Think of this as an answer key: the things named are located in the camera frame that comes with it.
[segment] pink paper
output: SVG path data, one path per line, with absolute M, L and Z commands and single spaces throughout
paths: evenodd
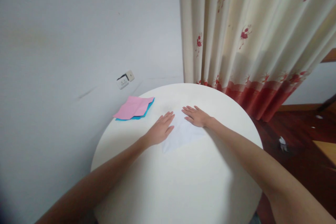
M 148 104 L 153 101 L 151 98 L 140 98 L 129 96 L 126 103 L 123 104 L 119 111 L 113 116 L 122 120 L 129 120 L 133 116 L 142 116 L 147 110 Z

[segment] curtain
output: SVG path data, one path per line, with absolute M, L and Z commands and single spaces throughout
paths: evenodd
M 269 121 L 336 46 L 336 0 L 181 0 L 185 82 Z

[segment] blue paper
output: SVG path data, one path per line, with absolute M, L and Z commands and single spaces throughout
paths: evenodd
M 152 101 L 151 103 L 148 104 L 147 110 L 146 110 L 146 112 L 144 113 L 143 116 L 135 116 L 135 117 L 132 117 L 130 120 L 139 120 L 139 119 L 141 119 L 142 117 L 145 117 L 146 114 L 147 114 L 147 112 L 148 112 L 148 110 L 149 110 L 149 108 L 150 108 L 151 105 L 153 104 L 154 100 L 155 100 L 155 98 L 153 98 L 153 101 Z M 115 120 L 116 120 L 116 121 L 128 121 L 128 120 L 123 120 L 123 119 L 119 119 L 119 118 L 116 118 Z

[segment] round white table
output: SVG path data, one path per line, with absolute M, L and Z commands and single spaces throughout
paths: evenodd
M 146 117 L 111 121 L 99 141 L 91 171 L 138 140 L 160 115 L 186 105 L 197 105 L 262 148 L 247 113 L 215 89 L 172 84 L 140 97 L 153 96 Z M 206 132 L 202 139 L 166 154 L 161 144 L 147 149 L 95 208 L 99 224 L 248 223 L 262 191 L 225 145 Z

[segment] electrical outlet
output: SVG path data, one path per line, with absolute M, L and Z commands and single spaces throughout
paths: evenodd
M 122 76 L 120 79 L 117 80 L 117 85 L 119 87 L 119 89 L 123 89 L 124 87 L 126 87 L 128 85 L 128 79 L 125 76 Z
M 134 75 L 133 75 L 133 73 L 132 73 L 132 70 L 128 70 L 128 71 L 126 72 L 126 76 L 127 76 L 127 79 L 128 79 L 129 81 L 134 80 Z

